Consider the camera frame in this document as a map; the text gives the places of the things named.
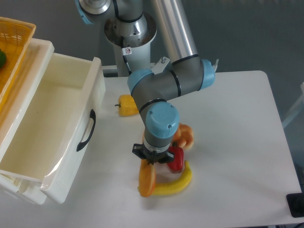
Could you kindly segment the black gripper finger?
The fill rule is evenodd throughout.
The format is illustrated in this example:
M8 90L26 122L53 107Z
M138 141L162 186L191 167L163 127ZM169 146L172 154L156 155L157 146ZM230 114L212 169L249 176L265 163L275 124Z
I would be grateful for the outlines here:
M174 154L171 153L170 151L165 151L160 153L158 156L158 163L169 163L174 161Z
M132 153L135 154L140 159L144 158L143 147L141 144L134 143L132 148Z

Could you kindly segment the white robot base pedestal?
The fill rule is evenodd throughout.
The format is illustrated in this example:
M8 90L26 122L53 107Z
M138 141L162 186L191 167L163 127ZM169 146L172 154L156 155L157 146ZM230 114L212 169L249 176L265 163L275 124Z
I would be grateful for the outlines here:
M157 33L156 22L150 14L143 12L138 20L132 22L108 19L104 33L113 45L119 77L150 68L151 42Z

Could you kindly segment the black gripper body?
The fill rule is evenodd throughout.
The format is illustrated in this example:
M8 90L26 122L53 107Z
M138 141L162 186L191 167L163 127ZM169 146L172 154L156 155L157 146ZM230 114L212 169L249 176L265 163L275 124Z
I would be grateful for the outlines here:
M152 150L149 150L144 144L142 145L142 149L144 154L143 159L147 160L151 164L158 162L158 156L160 155L160 153L169 150L168 147L165 150L159 150L159 148L154 148Z

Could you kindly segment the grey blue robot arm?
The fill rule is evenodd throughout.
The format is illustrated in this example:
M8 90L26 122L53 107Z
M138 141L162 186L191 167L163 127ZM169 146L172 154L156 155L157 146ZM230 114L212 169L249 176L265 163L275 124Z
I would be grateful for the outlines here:
M198 55L179 0L154 0L156 17L143 10L141 0L78 0L82 20L93 24L107 16L106 38L115 48L118 73L128 76L128 87L145 126L143 142L133 153L150 164L174 159L170 144L179 126L179 113L170 100L209 87L214 66ZM155 73L150 53L143 51L160 31L171 67Z

